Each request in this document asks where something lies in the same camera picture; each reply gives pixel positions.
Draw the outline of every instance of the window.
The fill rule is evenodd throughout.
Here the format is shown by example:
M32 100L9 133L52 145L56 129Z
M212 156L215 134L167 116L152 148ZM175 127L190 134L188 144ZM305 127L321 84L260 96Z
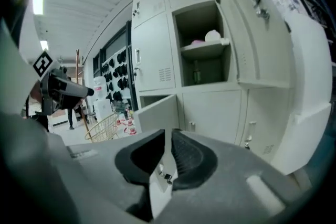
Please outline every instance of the window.
M93 59L93 77L100 76L99 54Z
M106 59L109 59L118 50L125 47L126 47L126 32L124 31L119 37L117 37L115 40L107 44L105 49Z
M113 56L121 48L126 48L126 26L121 28L99 51L93 59L93 77L101 76L100 68L102 63Z

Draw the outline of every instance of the open locker door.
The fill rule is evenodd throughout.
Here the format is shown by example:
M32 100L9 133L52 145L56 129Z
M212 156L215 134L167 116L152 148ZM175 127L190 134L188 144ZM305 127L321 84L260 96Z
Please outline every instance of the open locker door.
M216 0L227 20L238 82L293 86L294 57L285 21L272 0Z
M136 111L134 120L138 133L155 129L179 128L176 95L170 95Z

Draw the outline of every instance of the sticker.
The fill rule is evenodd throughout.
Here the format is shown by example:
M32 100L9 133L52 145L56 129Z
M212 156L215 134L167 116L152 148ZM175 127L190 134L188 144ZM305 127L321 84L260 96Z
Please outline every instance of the sticker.
M44 52L42 52L40 57L36 60L33 67L34 67L36 73L40 77L42 77L43 74L48 70L48 67L51 65L52 62L53 61L52 61L51 57L49 56L49 54L47 53L47 51L44 51Z

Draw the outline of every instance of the pegboard wall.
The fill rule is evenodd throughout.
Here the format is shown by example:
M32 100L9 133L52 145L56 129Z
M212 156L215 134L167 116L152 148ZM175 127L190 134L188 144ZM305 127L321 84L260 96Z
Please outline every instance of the pegboard wall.
M102 74L103 74L103 76L104 76L104 75L106 75L106 74L111 73L112 80L110 80L109 82L107 82L106 85L107 85L107 87L108 87L108 86L110 85L110 82L111 82L111 83L112 83L112 87L113 87L113 91L111 91L110 89L108 89L108 94L111 93L111 96L113 96L113 94L114 94L116 91L119 91L120 94L121 94L121 97L122 97L122 99L123 99L123 103L127 103L127 99L131 99L130 89L128 88L128 85L127 85L126 88L124 88L124 89L121 90L120 87L118 86L118 81L119 81L120 79L123 80L124 78L128 80L128 74L126 74L126 75L122 75L122 76L120 76L120 75L118 74L117 77L114 77L114 76L113 76L113 73L114 73L114 71L116 70L116 68L121 67L121 66L123 66L123 65L126 66L126 64L127 64L127 63L126 63L126 59L125 59L123 62L121 62L121 63L118 63L118 60L117 60L118 55L119 55L120 53L122 53L123 51L125 51L125 48L122 48L122 49L118 50L114 55L112 55L109 59L107 59L107 60L102 64L102 67L103 67L105 64L108 65L108 70L107 70L107 71L104 71ZM111 67L111 66L109 65L109 62L110 62L111 58L112 58L113 61L114 61L114 67Z

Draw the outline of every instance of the wooden pole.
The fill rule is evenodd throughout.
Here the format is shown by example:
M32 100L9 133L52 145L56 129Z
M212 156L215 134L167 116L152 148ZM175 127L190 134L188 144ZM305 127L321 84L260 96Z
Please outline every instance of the wooden pole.
M78 84L78 58L79 58L79 50L76 50L76 83L77 84ZM82 119L84 121L86 131L88 132L90 139L92 139L91 134L89 132L88 124L86 122L85 115L84 115L84 112L83 112L82 109L80 110L80 113L81 113Z

